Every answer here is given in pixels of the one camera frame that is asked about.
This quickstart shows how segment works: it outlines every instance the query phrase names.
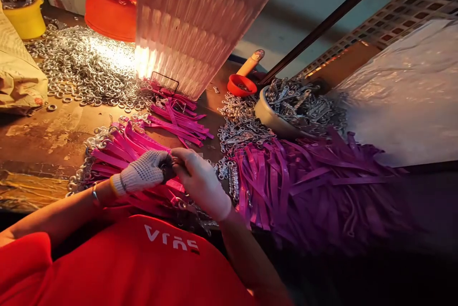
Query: red t-shirt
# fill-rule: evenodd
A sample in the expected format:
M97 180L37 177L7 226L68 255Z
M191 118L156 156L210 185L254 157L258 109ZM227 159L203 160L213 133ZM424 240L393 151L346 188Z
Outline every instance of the red t-shirt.
M0 260L0 305L255 304L214 246L142 215L55 262L42 232L0 248Z

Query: dark pole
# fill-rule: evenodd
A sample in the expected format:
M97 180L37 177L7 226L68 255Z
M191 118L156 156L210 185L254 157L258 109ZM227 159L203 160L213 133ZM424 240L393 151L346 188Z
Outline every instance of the dark pole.
M328 18L321 22L309 35L305 37L294 49L276 64L261 81L261 84L270 83L278 72L299 56L307 47L318 40L328 29L335 25L343 16L353 9L362 0L346 0Z

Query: red cup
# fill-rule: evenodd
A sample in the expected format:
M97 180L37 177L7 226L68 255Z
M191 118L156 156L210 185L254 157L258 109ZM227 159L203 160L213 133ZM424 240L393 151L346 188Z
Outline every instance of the red cup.
M242 84L249 91L242 90L238 87L239 84ZM239 74L231 74L229 76L228 90L231 94L237 97L246 97L252 94L255 94L258 90L256 85L247 77L241 76Z

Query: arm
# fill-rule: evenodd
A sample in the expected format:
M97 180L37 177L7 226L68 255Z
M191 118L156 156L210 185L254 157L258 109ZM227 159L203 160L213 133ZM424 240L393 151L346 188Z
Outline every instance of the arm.
M127 190L135 193L161 183L164 176L158 165L166 157L167 152L148 151L121 173L97 184L95 193L100 204L110 205L116 198L126 194ZM46 232L51 247L55 248L71 233L101 213L102 207L94 202L92 190L89 188L59 200L19 220L0 232L0 247L27 234Z
M234 208L218 225L235 272L259 304L293 305L272 263Z
M108 205L116 199L107 180L96 186L96 194L102 205ZM75 230L99 215L101 210L94 203L92 188L86 189L39 209L0 232L0 246L27 234L46 232L52 248L55 248Z
M232 207L212 166L193 150L175 148L171 155L179 162L173 168L185 190L218 222L232 266L245 287L260 305L293 305L272 263Z

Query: gray bowl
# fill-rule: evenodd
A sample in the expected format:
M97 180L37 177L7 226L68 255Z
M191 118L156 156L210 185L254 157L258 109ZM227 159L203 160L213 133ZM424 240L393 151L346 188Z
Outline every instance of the gray bowl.
M269 103L267 103L265 92L268 86L263 88L259 95L259 101L254 107L254 113L261 123L267 128L270 128L278 137L283 139L297 139L300 137L308 137L305 132L298 130L293 125L290 125L288 122L279 117Z

